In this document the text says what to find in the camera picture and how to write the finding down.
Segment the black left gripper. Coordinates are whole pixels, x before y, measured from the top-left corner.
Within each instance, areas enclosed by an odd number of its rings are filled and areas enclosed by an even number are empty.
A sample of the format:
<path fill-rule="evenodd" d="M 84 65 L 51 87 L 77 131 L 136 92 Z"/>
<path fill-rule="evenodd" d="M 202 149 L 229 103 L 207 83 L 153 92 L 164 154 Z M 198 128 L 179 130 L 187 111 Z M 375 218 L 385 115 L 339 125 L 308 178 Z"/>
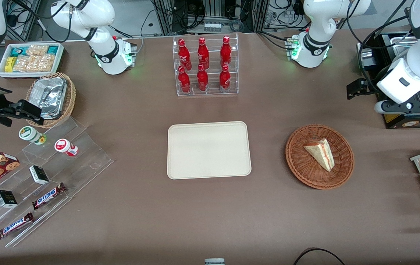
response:
<path fill-rule="evenodd" d="M 346 96 L 348 100 L 358 96 L 367 96 L 377 93 L 378 91 L 375 86 L 370 84 L 365 78 L 359 78 L 356 80 L 356 84 L 348 84 L 346 86 Z"/>

